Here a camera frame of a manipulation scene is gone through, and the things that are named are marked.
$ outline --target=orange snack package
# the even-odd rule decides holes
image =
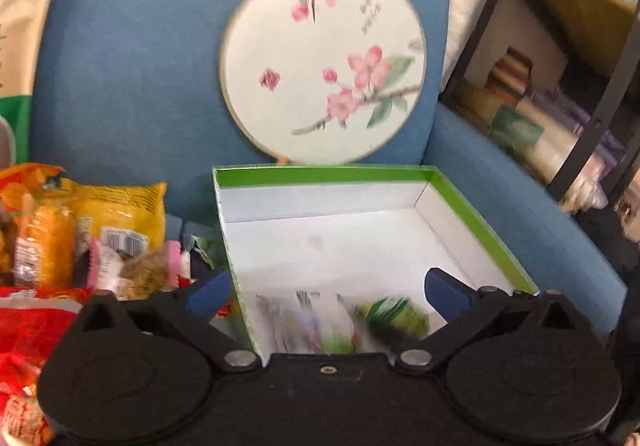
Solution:
[[[15,241],[16,285],[69,287],[76,248],[76,216],[71,203],[71,195],[63,190],[44,190],[38,200],[30,193],[22,197]]]
[[[42,188],[49,177],[64,171],[60,166],[25,162],[0,171],[0,201],[7,212],[15,212],[22,206],[22,196]]]

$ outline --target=yellow snack package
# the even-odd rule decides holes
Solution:
[[[71,195],[44,190],[26,193],[15,240],[14,281],[18,286],[66,289],[71,284],[76,218]]]
[[[150,186],[84,186],[60,179],[74,197],[76,256],[89,248],[94,236],[131,258],[164,244],[166,183]]]

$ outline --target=cardboard box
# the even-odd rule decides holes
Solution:
[[[467,285],[537,288],[469,202],[436,168],[268,166],[215,169],[234,282],[236,338],[264,360],[273,331],[257,295],[297,290],[375,300],[424,297],[439,267]]]

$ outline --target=red snack bag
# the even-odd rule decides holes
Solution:
[[[41,446],[51,439],[36,382],[91,294],[90,289],[0,287],[0,444]]]

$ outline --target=beige bag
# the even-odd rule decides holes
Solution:
[[[31,95],[50,0],[0,0],[0,169],[28,159]]]

